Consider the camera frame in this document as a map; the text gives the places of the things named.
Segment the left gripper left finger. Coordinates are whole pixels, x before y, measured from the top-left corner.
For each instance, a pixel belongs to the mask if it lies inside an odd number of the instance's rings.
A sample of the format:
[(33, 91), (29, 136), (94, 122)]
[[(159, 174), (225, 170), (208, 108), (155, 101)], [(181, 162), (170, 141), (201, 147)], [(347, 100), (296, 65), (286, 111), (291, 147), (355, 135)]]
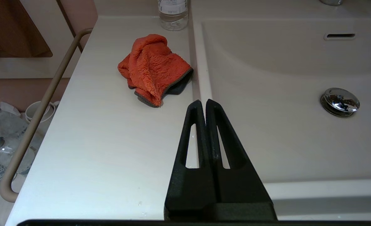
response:
[[(186, 167), (186, 159), (193, 125), (196, 127), (199, 167), (190, 169)], [(201, 101), (196, 100), (186, 111), (164, 202), (164, 219), (167, 221), (203, 220), (205, 208), (216, 200), (204, 111)]]

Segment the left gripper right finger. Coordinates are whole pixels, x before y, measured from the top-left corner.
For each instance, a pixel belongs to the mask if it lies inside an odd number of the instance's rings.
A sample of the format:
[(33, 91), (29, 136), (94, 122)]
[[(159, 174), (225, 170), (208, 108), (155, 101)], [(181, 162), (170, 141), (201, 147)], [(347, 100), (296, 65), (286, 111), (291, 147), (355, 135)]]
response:
[(206, 103), (206, 123), (218, 200), (272, 204), (223, 107), (212, 99)]

